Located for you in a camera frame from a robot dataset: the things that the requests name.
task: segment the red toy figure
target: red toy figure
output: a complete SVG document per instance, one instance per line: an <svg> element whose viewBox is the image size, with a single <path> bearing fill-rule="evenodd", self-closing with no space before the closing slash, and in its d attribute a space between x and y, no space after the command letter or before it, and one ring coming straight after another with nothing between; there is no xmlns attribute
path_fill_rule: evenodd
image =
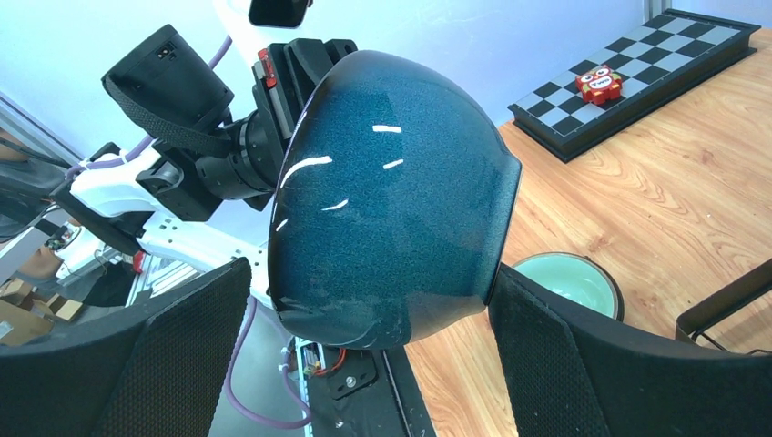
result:
<svg viewBox="0 0 772 437"><path fill-rule="evenodd" d="M576 87L587 103L602 105L622 95L622 77L608 66L598 66L576 77Z"/></svg>

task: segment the speckled glaze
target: speckled glaze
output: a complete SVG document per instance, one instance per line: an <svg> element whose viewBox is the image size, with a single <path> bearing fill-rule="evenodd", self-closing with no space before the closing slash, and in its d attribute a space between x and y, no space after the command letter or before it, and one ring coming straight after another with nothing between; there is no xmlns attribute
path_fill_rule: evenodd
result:
<svg viewBox="0 0 772 437"><path fill-rule="evenodd" d="M359 51L323 79L279 176L271 297L303 339L387 349L484 309L521 164L453 82Z"/></svg>

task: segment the black and white checkered pattern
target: black and white checkered pattern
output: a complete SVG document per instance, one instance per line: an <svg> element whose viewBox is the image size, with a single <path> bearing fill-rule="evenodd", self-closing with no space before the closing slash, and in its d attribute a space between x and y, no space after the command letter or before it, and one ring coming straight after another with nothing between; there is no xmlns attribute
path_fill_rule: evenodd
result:
<svg viewBox="0 0 772 437"><path fill-rule="evenodd" d="M666 80L689 62L708 56L713 47L739 32L729 26L664 13L587 57L520 99L510 109L515 117L527 113L555 135L569 137L626 99ZM586 104L574 79L601 64L610 66L622 76L622 97L601 106Z"/></svg>

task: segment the wood grain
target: wood grain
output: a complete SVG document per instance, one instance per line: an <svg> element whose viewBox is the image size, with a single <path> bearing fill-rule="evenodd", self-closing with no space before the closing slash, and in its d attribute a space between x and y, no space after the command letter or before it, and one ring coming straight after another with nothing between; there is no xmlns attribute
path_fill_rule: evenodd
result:
<svg viewBox="0 0 772 437"><path fill-rule="evenodd" d="M751 46L759 51L567 165L503 126L524 168L503 262L587 255L619 283L625 323L673 338L680 313L772 258L772 30ZM770 311L767 296L716 336L730 349L772 349L757 343L772 338ZM517 435L487 313L407 350L440 437Z"/></svg>

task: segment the chess board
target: chess board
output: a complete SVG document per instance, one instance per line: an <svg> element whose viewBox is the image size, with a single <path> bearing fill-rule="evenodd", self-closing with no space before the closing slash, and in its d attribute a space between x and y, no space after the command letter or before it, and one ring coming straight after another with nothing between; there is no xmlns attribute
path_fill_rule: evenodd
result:
<svg viewBox="0 0 772 437"><path fill-rule="evenodd" d="M755 52L759 28L668 9L510 105L514 124L568 162ZM585 103L574 79L601 64L622 77L622 96Z"/></svg>

